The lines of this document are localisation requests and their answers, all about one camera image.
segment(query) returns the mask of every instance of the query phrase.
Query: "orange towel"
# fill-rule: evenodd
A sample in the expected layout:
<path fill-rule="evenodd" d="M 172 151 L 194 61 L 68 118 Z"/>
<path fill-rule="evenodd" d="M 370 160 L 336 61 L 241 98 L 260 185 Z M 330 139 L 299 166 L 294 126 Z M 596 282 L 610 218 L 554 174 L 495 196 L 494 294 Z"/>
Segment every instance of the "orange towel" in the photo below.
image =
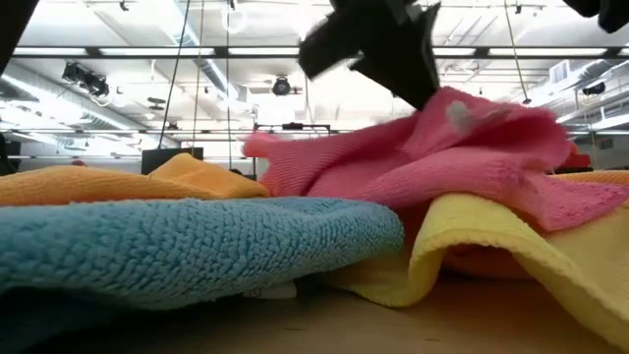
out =
<path fill-rule="evenodd" d="M 176 155 L 148 176 L 91 167 L 56 166 L 0 177 L 0 206 L 254 197 L 268 197 L 260 183 L 187 153 Z"/>

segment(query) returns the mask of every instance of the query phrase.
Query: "wooden table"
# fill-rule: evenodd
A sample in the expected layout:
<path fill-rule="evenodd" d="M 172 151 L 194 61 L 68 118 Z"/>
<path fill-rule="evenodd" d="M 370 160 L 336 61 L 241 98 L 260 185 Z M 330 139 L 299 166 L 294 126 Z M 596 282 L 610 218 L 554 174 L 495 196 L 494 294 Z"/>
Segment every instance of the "wooden table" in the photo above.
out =
<path fill-rule="evenodd" d="M 65 335 L 37 353 L 618 353 L 532 282 L 440 280 L 414 308 L 348 293 L 233 299 Z"/>

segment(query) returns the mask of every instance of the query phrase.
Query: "towel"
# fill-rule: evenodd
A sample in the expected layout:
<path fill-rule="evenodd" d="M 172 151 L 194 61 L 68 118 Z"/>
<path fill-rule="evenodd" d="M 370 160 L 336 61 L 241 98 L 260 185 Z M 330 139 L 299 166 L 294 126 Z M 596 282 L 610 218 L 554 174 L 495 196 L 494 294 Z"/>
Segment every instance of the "towel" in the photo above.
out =
<path fill-rule="evenodd" d="M 11 311 L 0 353 L 126 309 L 177 309 L 399 252 L 402 241 L 386 207 L 335 199 L 3 207 L 0 308 Z"/>
<path fill-rule="evenodd" d="M 267 197 L 258 182 L 180 153 L 147 176 L 55 166 L 0 177 L 0 206 L 65 205 L 130 199 Z"/>
<path fill-rule="evenodd" d="M 375 202 L 399 212 L 410 237 L 421 223 L 407 220 L 408 208 L 417 221 L 431 199 L 451 192 L 497 201 L 554 231 L 602 216 L 629 197 L 629 186 L 545 176 L 570 152 L 554 118 L 547 109 L 442 88 L 408 118 L 313 140 L 253 135 L 245 154 L 268 159 L 261 183 L 272 196 Z"/>
<path fill-rule="evenodd" d="M 556 178 L 629 184 L 629 171 Z M 325 281 L 385 306 L 406 307 L 429 293 L 441 266 L 478 276 L 520 277 L 517 265 L 583 326 L 629 351 L 628 229 L 629 202 L 584 225 L 539 234 L 506 206 L 447 194 L 431 204 L 412 252 L 351 265 Z M 460 245 L 485 247 L 452 255 Z M 512 257 L 505 257 L 507 252 Z"/>

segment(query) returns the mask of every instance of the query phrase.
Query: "pink towel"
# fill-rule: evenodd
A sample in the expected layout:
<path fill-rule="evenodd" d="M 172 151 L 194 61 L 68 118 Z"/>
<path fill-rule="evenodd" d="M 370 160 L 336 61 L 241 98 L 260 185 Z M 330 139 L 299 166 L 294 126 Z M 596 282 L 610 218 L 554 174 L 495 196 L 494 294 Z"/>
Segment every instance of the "pink towel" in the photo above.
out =
<path fill-rule="evenodd" d="M 627 186 L 545 175 L 570 152 L 554 120 L 546 109 L 442 88 L 408 118 L 304 141 L 254 134 L 245 155 L 268 159 L 261 183 L 276 197 L 363 200 L 402 215 L 441 194 L 469 192 L 554 231 L 599 217 L 629 197 Z M 405 226 L 410 233 L 417 228 Z"/>

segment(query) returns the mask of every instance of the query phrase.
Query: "black monitor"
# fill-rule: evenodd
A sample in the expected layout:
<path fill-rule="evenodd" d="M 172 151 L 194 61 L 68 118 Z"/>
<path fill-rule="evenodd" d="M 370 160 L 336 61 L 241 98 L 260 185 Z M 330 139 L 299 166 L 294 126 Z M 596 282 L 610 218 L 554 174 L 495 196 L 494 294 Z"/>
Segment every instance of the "black monitor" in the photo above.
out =
<path fill-rule="evenodd" d="M 147 149 L 142 151 L 142 174 L 149 174 L 157 169 L 157 167 L 168 162 L 179 153 L 189 153 L 194 158 L 203 161 L 203 147 L 195 147 L 195 150 L 191 147 L 188 148 L 160 148 L 160 149 Z"/>

